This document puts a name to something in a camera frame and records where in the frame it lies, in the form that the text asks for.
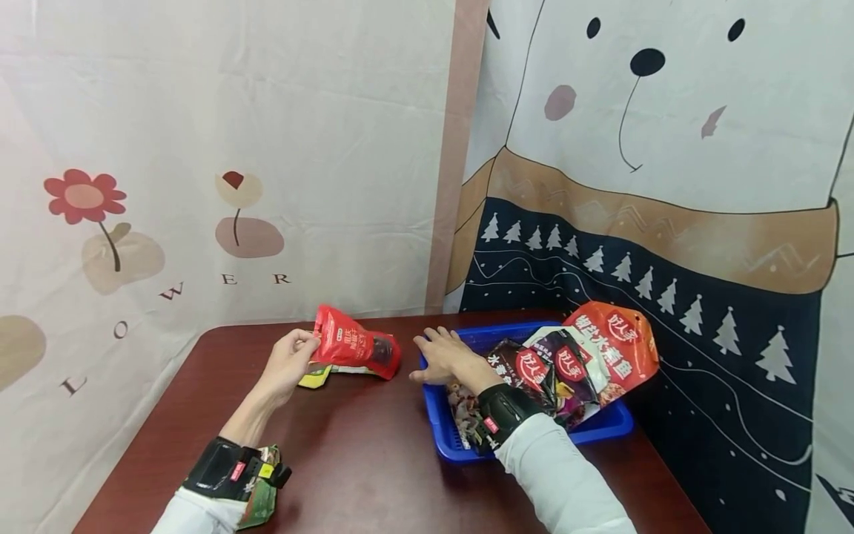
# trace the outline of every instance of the blue plastic basket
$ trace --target blue plastic basket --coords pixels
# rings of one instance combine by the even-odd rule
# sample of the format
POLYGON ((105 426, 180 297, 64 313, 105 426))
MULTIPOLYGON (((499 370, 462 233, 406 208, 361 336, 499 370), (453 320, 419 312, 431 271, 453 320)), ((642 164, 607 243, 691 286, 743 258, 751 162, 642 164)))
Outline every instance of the blue plastic basket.
MULTIPOLYGON (((483 328, 467 328, 457 330, 460 338, 478 354, 492 349, 499 341, 509 337, 513 341, 523 343, 543 326, 558 326, 555 321, 519 323, 515 325, 486 326, 483 328)), ((424 356, 421 355, 421 368, 427 367, 424 356)), ((457 426, 453 422, 451 408, 447 402, 445 386, 424 386, 424 399, 427 402, 427 415, 433 427, 433 441, 436 442, 436 452, 439 456, 453 464, 466 464, 494 458, 478 456, 473 449, 466 450, 459 439, 457 426)), ((626 409, 622 400, 616 400, 594 417, 577 426, 570 432, 570 439, 576 445, 592 443, 613 437, 625 436, 632 432, 635 421, 626 409)))

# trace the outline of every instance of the white backdrop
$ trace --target white backdrop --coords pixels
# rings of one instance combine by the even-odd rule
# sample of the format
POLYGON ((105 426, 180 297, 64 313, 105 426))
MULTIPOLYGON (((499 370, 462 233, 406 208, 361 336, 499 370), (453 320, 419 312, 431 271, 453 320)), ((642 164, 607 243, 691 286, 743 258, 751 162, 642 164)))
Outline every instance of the white backdrop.
POLYGON ((712 530, 854 532, 854 6, 491 14, 445 309, 642 311, 636 416, 712 530))
POLYGON ((3 531, 69 532, 208 328, 441 307, 485 15, 3 2, 3 531))

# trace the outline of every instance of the hand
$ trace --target hand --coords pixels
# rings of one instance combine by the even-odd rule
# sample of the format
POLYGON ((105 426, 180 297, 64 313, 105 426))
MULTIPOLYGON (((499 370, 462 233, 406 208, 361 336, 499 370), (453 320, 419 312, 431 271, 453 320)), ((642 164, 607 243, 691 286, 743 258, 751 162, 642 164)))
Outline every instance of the hand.
POLYGON ((463 343, 457 332, 449 332, 443 326, 438 330, 428 328, 424 335, 413 341, 421 349, 427 368, 413 371, 409 379, 419 384, 446 384, 457 379, 475 395, 504 380, 479 355, 463 343))
POLYGON ((299 329, 288 332, 273 345, 253 393, 276 407, 285 404, 302 377, 312 371, 308 362, 319 345, 320 340, 311 332, 299 329))

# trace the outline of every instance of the snack package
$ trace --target snack package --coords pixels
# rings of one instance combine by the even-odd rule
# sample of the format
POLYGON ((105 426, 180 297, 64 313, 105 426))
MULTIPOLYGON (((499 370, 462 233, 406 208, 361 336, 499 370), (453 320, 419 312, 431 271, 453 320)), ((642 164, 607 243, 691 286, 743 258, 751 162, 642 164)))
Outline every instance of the snack package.
POLYGON ((333 373, 345 374, 376 374, 367 367, 346 367, 346 366, 330 366, 333 373))
POLYGON ((605 363, 609 383, 599 391, 602 408, 658 371, 652 328, 640 312, 591 301, 567 317, 564 325, 570 327, 573 337, 577 332, 585 360, 601 359, 605 363))
POLYGON ((590 380, 593 382, 594 388, 596 388, 596 392, 599 393, 611 382, 611 376, 608 373, 608 367, 605 365, 605 360, 603 360, 601 356, 592 356, 598 354, 595 350, 591 350, 590 347, 586 347, 584 343, 581 343, 579 341, 582 340, 582 335, 574 326, 543 326, 541 329, 534 332, 534 335, 529 337, 528 340, 523 343, 523 345, 526 347, 530 347, 535 342, 543 339, 548 334, 560 331, 564 331, 570 334, 570 336, 572 336, 572 340, 577 343, 577 353, 579 353, 582 357, 582 361, 584 362, 584 366, 587 370, 590 380))
POLYGON ((316 390, 326 383, 326 379, 329 378, 330 372, 332 372, 331 366, 318 369, 317 371, 304 375, 297 385, 303 388, 308 388, 309 390, 316 390))
POLYGON ((312 356, 314 363, 367 367, 386 380, 391 380, 401 366, 401 347, 392 336, 369 332, 331 306, 318 308, 314 335, 320 339, 312 356))
POLYGON ((557 408, 554 391, 554 365, 551 358, 538 355, 533 349, 511 339, 495 345, 486 354, 487 363, 505 382, 520 388, 549 415, 557 408))
MULTIPOLYGON (((261 459, 272 465, 281 461, 278 447, 271 445, 264 447, 261 451, 261 459)), ((276 510, 276 494, 278 490, 269 485, 263 478, 255 477, 250 482, 254 486, 249 502, 246 504, 246 512, 237 525, 239 531, 253 526, 263 525, 272 517, 276 510)))
POLYGON ((578 415, 583 416, 588 411, 589 405, 599 404, 581 349, 566 330, 551 332, 534 341, 529 350, 534 350, 544 361, 553 363, 554 416, 559 422, 574 421, 578 415))

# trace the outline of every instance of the red flower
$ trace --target red flower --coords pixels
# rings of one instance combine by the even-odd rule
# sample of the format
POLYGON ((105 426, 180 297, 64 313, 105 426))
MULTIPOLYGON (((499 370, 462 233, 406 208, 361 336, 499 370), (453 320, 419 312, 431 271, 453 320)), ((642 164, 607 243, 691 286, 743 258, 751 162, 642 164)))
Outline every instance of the red flower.
POLYGON ((68 169, 64 180, 48 178, 44 181, 44 190, 56 197, 50 201, 48 209, 54 215, 65 214, 69 225, 76 225, 83 219, 103 222, 107 212, 125 213, 125 207, 116 202, 127 197, 115 189, 115 178, 109 174, 98 174, 95 179, 76 168, 68 169))

